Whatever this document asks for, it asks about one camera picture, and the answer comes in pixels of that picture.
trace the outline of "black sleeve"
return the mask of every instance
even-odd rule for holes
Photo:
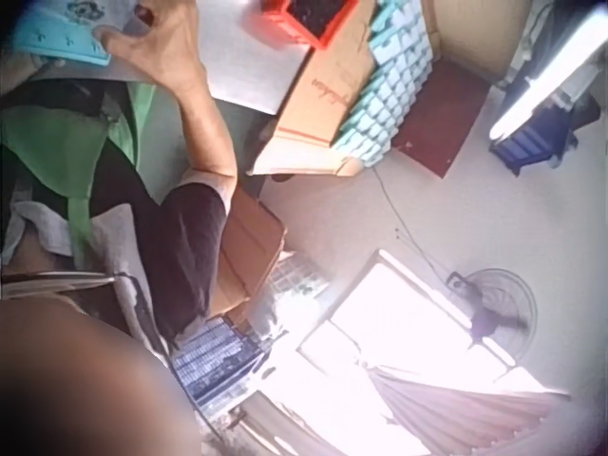
[[[189,183],[171,191],[161,205],[159,229],[163,264],[147,268],[149,280],[164,282],[157,290],[157,320],[172,337],[197,316],[208,315],[218,273],[219,247],[226,224],[224,203],[213,188]]]

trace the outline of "person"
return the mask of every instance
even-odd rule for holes
[[[199,58],[195,0],[140,5],[153,18],[145,35],[94,33],[113,58],[169,91],[180,107],[191,165],[161,204],[133,163],[138,133],[131,127],[139,119],[125,83],[26,82],[0,99],[4,291],[48,272],[115,278],[112,287],[0,302],[0,407],[10,417],[3,431],[23,449],[16,454],[200,452],[185,396],[143,347],[154,352],[150,340],[158,338],[179,347],[204,323],[237,162]],[[95,142],[87,134],[100,131],[108,105],[127,118],[135,145],[120,148],[106,131],[89,160],[86,145]],[[23,113],[28,128],[19,130],[13,126]],[[52,116],[67,122],[41,121],[55,122]],[[88,168],[91,182],[81,178]],[[88,216],[88,237],[74,230],[83,226],[82,217],[72,223],[74,213]],[[142,318],[142,300],[153,322]]]

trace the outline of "green vest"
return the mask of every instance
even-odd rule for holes
[[[137,167],[145,119],[156,87],[129,84],[135,131],[116,103],[106,95],[99,119],[66,109],[22,105],[0,112],[0,141],[47,188],[67,198],[67,222],[74,262],[86,268],[92,245],[89,200],[95,168],[110,139]]]

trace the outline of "finger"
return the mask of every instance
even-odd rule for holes
[[[93,36],[102,44],[107,53],[125,60],[129,60],[133,53],[133,47],[138,41],[136,37],[125,35],[116,28],[109,26],[95,28]]]

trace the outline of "tiled floor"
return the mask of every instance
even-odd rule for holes
[[[218,102],[219,110],[228,124],[237,153],[240,184],[253,196],[258,196],[264,177],[249,177],[245,171],[255,159],[253,144],[257,132],[270,116],[236,104]],[[140,173],[152,197],[164,198],[188,165],[185,143],[181,133],[181,118],[177,104],[163,90],[158,90],[147,124],[143,130]]]

